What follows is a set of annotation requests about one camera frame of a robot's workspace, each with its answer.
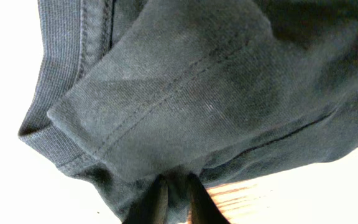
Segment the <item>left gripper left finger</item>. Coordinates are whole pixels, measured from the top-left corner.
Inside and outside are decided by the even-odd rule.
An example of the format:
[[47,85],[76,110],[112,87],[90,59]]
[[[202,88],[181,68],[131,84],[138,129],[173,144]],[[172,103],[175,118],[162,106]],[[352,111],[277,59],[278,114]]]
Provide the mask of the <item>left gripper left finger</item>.
[[132,208],[123,224],[165,224],[168,210],[168,184],[159,175],[143,198]]

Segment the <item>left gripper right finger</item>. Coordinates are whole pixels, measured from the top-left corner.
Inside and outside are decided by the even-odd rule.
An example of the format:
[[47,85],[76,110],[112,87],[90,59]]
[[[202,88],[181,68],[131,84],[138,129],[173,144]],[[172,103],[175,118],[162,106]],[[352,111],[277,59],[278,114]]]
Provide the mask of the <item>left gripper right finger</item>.
[[229,224],[195,174],[188,175],[191,224]]

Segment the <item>dark t-shirt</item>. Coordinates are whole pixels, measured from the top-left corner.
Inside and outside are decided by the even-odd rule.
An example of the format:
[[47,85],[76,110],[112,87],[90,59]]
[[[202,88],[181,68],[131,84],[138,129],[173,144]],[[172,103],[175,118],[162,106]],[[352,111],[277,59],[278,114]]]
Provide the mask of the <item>dark t-shirt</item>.
[[122,221],[162,175],[165,223],[204,187],[358,148],[358,1],[38,3],[44,56],[18,137]]

